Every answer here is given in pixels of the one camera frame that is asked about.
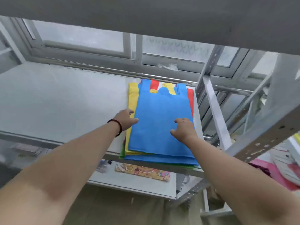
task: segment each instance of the white shelf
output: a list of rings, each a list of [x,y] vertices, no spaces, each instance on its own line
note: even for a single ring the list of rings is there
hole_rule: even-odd
[[[128,83],[141,79],[26,62],[0,75],[0,138],[55,148],[99,126],[128,107]],[[194,94],[194,125],[203,137]],[[120,161],[125,132],[105,159]],[[203,177],[202,169],[125,161]]]
[[[161,181],[115,171],[117,162],[108,165],[105,173],[95,171],[89,184],[114,188],[134,193],[176,199],[176,173],[170,173],[170,181]]]

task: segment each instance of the tiled floor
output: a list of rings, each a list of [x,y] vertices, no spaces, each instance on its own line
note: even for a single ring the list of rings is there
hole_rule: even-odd
[[[202,194],[185,205],[167,211],[164,200],[124,191],[85,185],[63,225],[225,225],[240,224],[235,216],[201,220]]]

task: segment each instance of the upper shelf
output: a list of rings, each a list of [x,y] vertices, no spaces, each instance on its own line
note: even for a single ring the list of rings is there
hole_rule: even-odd
[[[300,0],[1,0],[0,15],[300,54],[299,4]]]
[[[75,139],[128,107],[128,83],[140,79],[27,62],[0,75],[0,138],[46,148]],[[194,94],[194,125],[203,137]],[[121,161],[125,132],[116,137],[105,159]],[[203,176],[199,168],[127,163]]]

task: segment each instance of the person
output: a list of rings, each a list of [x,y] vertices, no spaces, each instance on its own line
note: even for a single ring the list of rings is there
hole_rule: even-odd
[[[114,137],[138,122],[132,110],[65,143],[22,170],[0,190],[1,224],[62,224]],[[177,118],[171,134],[185,144],[205,177],[243,224],[297,224],[300,200],[260,170],[198,138],[193,123]]]

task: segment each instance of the lower shelf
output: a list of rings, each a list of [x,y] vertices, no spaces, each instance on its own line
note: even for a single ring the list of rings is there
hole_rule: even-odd
[[[171,172],[170,181],[161,181],[116,172],[116,164],[117,162],[112,162],[111,165],[108,165],[106,172],[103,174],[95,171],[88,180],[88,183],[144,195],[163,197],[172,200],[176,199],[176,173]]]

